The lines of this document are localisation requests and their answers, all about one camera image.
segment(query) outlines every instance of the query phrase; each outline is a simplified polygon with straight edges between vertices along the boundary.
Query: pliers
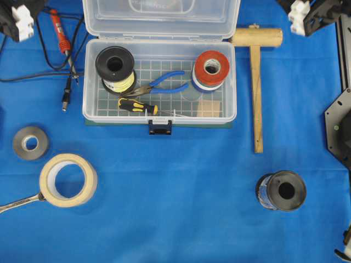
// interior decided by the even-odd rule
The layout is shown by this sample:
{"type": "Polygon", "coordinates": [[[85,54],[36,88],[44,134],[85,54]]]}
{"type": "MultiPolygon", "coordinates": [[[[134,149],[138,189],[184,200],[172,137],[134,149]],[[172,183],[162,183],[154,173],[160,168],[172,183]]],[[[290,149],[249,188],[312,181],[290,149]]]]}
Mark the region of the pliers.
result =
{"type": "Polygon", "coordinates": [[[165,81],[168,78],[174,77],[174,76],[182,76],[184,75],[184,71],[171,71],[162,77],[158,78],[157,80],[151,82],[149,85],[141,86],[140,88],[137,88],[133,90],[132,92],[124,95],[123,97],[137,97],[141,96],[144,94],[158,94],[158,93],[163,93],[163,94],[170,94],[170,93],[178,93],[178,92],[183,92],[189,87],[189,83],[185,83],[184,85],[180,86],[177,89],[160,89],[160,88],[155,88],[158,86],[161,82],[165,81]]]}

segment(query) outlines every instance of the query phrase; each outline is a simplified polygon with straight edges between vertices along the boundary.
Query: electrical cord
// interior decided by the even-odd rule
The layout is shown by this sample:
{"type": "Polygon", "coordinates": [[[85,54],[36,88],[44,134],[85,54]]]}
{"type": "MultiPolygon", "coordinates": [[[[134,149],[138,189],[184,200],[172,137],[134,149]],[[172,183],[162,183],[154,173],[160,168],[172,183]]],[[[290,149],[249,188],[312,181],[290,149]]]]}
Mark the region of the electrical cord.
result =
{"type": "MultiPolygon", "coordinates": [[[[76,53],[76,55],[74,57],[72,65],[74,65],[74,63],[76,62],[76,60],[78,58],[78,55],[81,52],[81,50],[82,50],[82,48],[84,46],[84,43],[87,40],[88,36],[89,36],[89,33],[86,33],[86,35],[84,37],[84,40],[83,40],[81,46],[79,47],[79,49],[78,49],[78,51],[77,51],[77,53],[76,53]]],[[[4,47],[5,47],[6,41],[7,41],[7,36],[4,37],[4,39],[2,41],[2,44],[0,46],[0,55],[2,54],[2,51],[3,51],[4,47]]],[[[84,72],[77,73],[77,75],[83,76],[84,72]]],[[[40,72],[40,73],[25,75],[25,76],[21,76],[21,77],[17,77],[17,78],[8,78],[8,79],[1,79],[0,78],[0,82],[2,82],[2,83],[16,82],[16,81],[23,81],[23,80],[26,80],[26,79],[32,79],[32,78],[38,78],[38,77],[46,77],[46,76],[69,76],[71,78],[73,76],[72,67],[69,69],[69,72],[40,72]]]]}
{"type": "Polygon", "coordinates": [[[63,95],[62,100],[61,100],[62,101],[62,110],[64,112],[67,111],[68,104],[71,102],[71,91],[72,91],[71,83],[72,83],[73,65],[75,64],[75,62],[78,58],[78,54],[81,52],[88,36],[89,36],[89,33],[87,32],[81,46],[78,48],[78,51],[73,59],[73,63],[72,63],[71,68],[70,68],[70,76],[67,79],[66,87],[64,89],[64,95],[63,95]]]}
{"type": "MultiPolygon", "coordinates": [[[[83,21],[84,21],[84,16],[82,16],[82,18],[79,20],[79,23],[77,24],[76,29],[74,31],[72,42],[71,42],[71,46],[72,47],[74,47],[74,45],[75,45],[75,41],[76,41],[76,38],[77,38],[77,35],[78,35],[78,31],[79,31],[79,28],[81,27],[83,21]]],[[[55,71],[62,70],[67,65],[68,60],[70,59],[70,57],[72,57],[72,50],[69,52],[69,55],[66,57],[65,61],[60,66],[58,66],[58,67],[53,66],[52,63],[49,60],[49,56],[48,56],[48,53],[47,53],[46,45],[44,43],[44,39],[43,39],[43,35],[42,35],[42,31],[41,31],[38,19],[36,19],[36,23],[37,23],[37,28],[38,28],[39,40],[40,40],[40,43],[42,45],[43,52],[44,52],[44,57],[45,57],[45,60],[46,60],[46,62],[48,64],[48,66],[51,67],[55,71]]]]}
{"type": "MultiPolygon", "coordinates": [[[[84,73],[77,73],[77,75],[83,76],[84,73]]],[[[18,77],[18,78],[8,78],[8,79],[1,79],[0,78],[0,82],[7,83],[7,82],[23,81],[23,80],[26,80],[26,79],[47,77],[47,76],[71,76],[71,73],[65,73],[65,72],[42,72],[42,73],[35,73],[35,74],[25,75],[25,76],[18,77]]]]}
{"type": "Polygon", "coordinates": [[[46,7],[47,8],[47,10],[42,10],[42,12],[43,13],[46,13],[46,14],[49,14],[49,15],[54,15],[54,16],[58,16],[58,17],[60,17],[60,18],[66,18],[66,19],[74,19],[74,20],[80,20],[80,18],[78,18],[78,17],[76,17],[76,16],[73,16],[73,15],[69,15],[69,14],[63,14],[63,13],[57,13],[57,14],[52,14],[51,12],[50,12],[50,10],[52,9],[52,8],[50,8],[50,7],[46,7]]]}
{"type": "Polygon", "coordinates": [[[83,42],[82,42],[81,46],[78,48],[78,50],[77,50],[77,52],[76,52],[76,55],[75,55],[75,57],[74,57],[74,59],[73,59],[72,66],[71,66],[71,68],[70,68],[71,76],[73,75],[73,65],[76,63],[76,61],[77,61],[77,59],[78,59],[78,55],[79,55],[79,53],[82,51],[82,48],[84,47],[84,44],[85,44],[85,42],[86,42],[88,36],[89,36],[89,33],[87,32],[86,35],[85,35],[85,37],[84,37],[84,39],[83,39],[83,42]]]}

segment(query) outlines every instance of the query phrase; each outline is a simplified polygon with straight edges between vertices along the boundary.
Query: blue cloth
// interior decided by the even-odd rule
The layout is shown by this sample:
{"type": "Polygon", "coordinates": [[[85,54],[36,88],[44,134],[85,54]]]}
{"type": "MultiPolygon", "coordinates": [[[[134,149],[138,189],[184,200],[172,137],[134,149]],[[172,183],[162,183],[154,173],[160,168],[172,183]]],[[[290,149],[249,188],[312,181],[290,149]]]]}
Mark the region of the blue cloth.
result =
{"type": "MultiPolygon", "coordinates": [[[[81,1],[49,4],[82,13],[81,1]]],[[[51,20],[39,20],[58,64],[64,57],[51,20]]],[[[87,127],[83,78],[67,114],[60,101],[66,77],[1,84],[1,203],[37,193],[41,168],[59,153],[89,160],[99,182],[80,207],[35,202],[1,214],[0,262],[340,262],[333,250],[343,248],[350,223],[348,171],[326,149],[323,118],[341,91],[335,27],[295,36],[274,0],[242,1],[238,26],[254,22],[284,31],[281,48],[262,51],[262,155],[253,153],[246,48],[236,49],[238,115],[231,129],[176,127],[172,136],[149,136],[145,125],[87,127]],[[50,150],[34,162],[12,149],[14,134],[30,124],[50,138],[50,150]],[[307,186],[305,204],[292,213],[265,210],[254,194],[261,176],[283,169],[307,186]]],[[[72,36],[76,21],[63,24],[72,36]]],[[[49,70],[37,32],[8,42],[0,69],[3,78],[49,70]]]]}

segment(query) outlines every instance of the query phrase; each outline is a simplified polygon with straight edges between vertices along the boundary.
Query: plastic toolbox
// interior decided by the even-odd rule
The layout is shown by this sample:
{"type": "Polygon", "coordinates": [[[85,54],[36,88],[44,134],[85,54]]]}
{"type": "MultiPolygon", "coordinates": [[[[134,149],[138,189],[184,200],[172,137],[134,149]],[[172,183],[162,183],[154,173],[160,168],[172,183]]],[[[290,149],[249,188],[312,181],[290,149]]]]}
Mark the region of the plastic toolbox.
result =
{"type": "Polygon", "coordinates": [[[223,39],[236,28],[240,0],[83,0],[86,27],[97,36],[88,42],[83,93],[83,115],[97,123],[225,124],[236,117],[235,50],[223,39]],[[95,70],[97,55],[106,47],[122,46],[135,59],[137,86],[149,84],[162,74],[184,70],[162,88],[189,82],[179,94],[138,97],[157,105],[157,116],[118,108],[118,97],[102,86],[95,70]],[[200,93],[191,85],[196,58],[207,50],[222,52],[230,73],[221,88],[200,93]]]}

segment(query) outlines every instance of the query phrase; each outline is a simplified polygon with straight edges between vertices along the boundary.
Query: wooden handle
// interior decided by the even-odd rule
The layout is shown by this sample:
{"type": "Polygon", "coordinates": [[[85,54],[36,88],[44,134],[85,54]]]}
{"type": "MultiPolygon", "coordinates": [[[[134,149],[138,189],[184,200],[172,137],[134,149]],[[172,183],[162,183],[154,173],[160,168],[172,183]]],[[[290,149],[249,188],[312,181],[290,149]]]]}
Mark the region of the wooden handle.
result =
{"type": "Polygon", "coordinates": [[[262,140],[262,93],[261,93],[261,48],[250,47],[251,75],[252,75],[252,109],[254,152],[263,153],[262,140]]]}
{"type": "Polygon", "coordinates": [[[283,41],[283,32],[279,28],[237,28],[229,41],[236,47],[279,47],[283,41]]]}

